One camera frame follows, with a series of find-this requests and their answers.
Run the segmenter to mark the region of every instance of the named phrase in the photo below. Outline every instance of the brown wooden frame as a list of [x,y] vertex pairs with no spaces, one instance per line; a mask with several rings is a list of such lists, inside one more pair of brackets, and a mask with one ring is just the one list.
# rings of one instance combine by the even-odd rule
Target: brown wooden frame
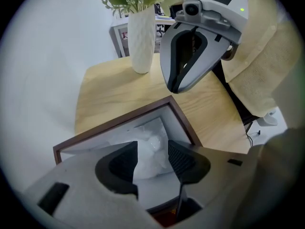
[[72,145],[75,145],[79,142],[92,138],[96,135],[102,134],[102,133],[109,131],[113,128],[116,128],[126,122],[139,118],[145,114],[148,114],[149,112],[152,112],[156,109],[159,109],[159,108],[162,108],[165,106],[169,106],[171,108],[171,110],[177,117],[179,123],[181,124],[183,130],[185,131],[188,138],[190,139],[191,144],[196,145],[196,146],[202,146],[202,144],[199,140],[199,137],[197,136],[196,132],[192,128],[188,119],[182,112],[181,108],[179,107],[179,105],[177,104],[175,99],[170,95],[170,96],[162,98],[156,102],[153,102],[151,104],[148,104],[141,108],[133,110],[127,114],[123,114],[115,119],[112,119],[104,124],[98,125],[88,131],[80,133],[80,134],[54,146],[53,152],[54,152],[55,163],[59,164],[61,162],[61,151],[62,150],[66,149]]

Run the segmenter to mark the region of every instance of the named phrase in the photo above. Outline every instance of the white vase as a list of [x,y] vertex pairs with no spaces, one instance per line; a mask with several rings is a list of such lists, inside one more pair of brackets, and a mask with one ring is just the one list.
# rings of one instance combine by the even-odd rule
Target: white vase
[[128,19],[128,48],[134,71],[149,72],[154,53],[156,37],[154,6],[130,13]]

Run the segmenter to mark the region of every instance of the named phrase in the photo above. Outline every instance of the desk leg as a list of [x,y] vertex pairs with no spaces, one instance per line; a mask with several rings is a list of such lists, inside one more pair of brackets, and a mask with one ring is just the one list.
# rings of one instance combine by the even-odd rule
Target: desk leg
[[120,35],[119,29],[118,29],[117,26],[114,27],[114,33],[115,33],[116,41],[119,44],[122,57],[126,57],[125,52],[124,52],[124,48],[123,48],[123,44],[122,44],[121,35]]

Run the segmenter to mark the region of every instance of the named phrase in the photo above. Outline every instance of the wall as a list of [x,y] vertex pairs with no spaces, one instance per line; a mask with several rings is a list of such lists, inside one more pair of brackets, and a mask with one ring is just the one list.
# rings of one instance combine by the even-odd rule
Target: wall
[[24,191],[55,166],[52,147],[74,135],[86,69],[117,58],[112,12],[100,0],[26,0],[0,44],[0,158]]

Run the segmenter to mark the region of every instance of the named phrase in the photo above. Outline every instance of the camera lens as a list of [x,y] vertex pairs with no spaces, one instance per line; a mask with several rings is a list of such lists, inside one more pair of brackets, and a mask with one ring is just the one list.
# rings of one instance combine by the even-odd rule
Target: camera lens
[[194,4],[189,4],[185,7],[185,12],[189,15],[196,15],[198,13],[198,7]]

